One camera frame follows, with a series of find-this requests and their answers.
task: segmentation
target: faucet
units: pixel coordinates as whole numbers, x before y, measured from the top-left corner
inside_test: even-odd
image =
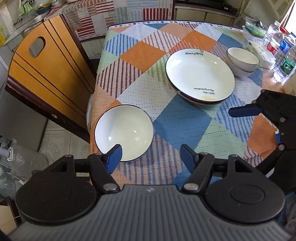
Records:
[[[22,18],[21,18],[21,19],[18,18],[18,19],[17,19],[17,22],[14,24],[14,26],[15,26],[16,24],[18,25],[20,21],[22,21]]]

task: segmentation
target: stacked plates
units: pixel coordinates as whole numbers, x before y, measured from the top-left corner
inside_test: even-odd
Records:
[[[201,49],[182,49],[173,53],[165,69],[171,86],[193,104],[219,104],[235,87],[233,73],[227,64]]]

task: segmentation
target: bottle cap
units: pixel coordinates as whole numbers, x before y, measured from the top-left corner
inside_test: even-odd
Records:
[[[280,27],[279,29],[280,29],[280,31],[281,31],[283,34],[286,33],[286,30],[285,30],[283,27]]]

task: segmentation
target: tissue box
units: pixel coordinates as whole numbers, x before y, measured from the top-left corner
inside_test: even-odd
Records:
[[[259,66],[265,69],[272,69],[275,62],[275,57],[269,52],[261,42],[248,41],[248,50],[255,54],[260,60]]]

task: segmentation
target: metal screw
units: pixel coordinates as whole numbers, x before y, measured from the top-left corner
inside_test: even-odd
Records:
[[[115,191],[117,189],[117,185],[115,183],[106,183],[104,184],[103,189],[106,191]]]
[[[188,191],[196,191],[198,189],[198,185],[195,183],[186,183],[184,188]]]
[[[279,150],[283,150],[283,149],[285,149],[285,146],[283,144],[280,144],[279,145]]]

